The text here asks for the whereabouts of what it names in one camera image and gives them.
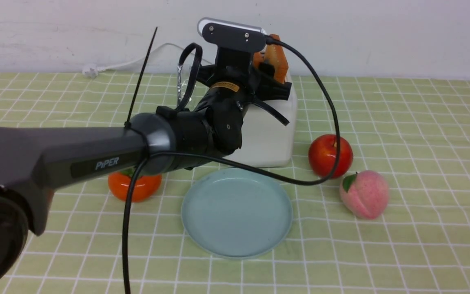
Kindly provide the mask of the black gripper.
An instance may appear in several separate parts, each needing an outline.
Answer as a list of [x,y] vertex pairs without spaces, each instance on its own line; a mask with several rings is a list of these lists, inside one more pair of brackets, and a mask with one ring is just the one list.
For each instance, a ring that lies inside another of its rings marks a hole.
[[282,125],[289,125],[289,120],[267,103],[288,100],[291,83],[261,80],[251,72],[253,54],[218,48],[214,65],[199,70],[197,80],[208,91],[195,111],[205,112],[218,156],[229,156],[242,147],[243,119],[250,105],[265,110]]

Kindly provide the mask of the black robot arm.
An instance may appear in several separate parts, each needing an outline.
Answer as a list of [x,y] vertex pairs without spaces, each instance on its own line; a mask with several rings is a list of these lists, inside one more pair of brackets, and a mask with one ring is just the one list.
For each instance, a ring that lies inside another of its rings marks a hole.
[[250,105],[289,124],[268,104],[287,101],[292,91],[283,56],[277,65],[254,65],[260,52],[218,48],[215,63],[203,66],[203,51],[192,43],[179,58],[179,71],[191,52],[188,87],[174,108],[130,116],[123,127],[0,127],[0,279],[28,232],[45,231],[56,190],[130,167],[147,176],[225,164],[242,147]]

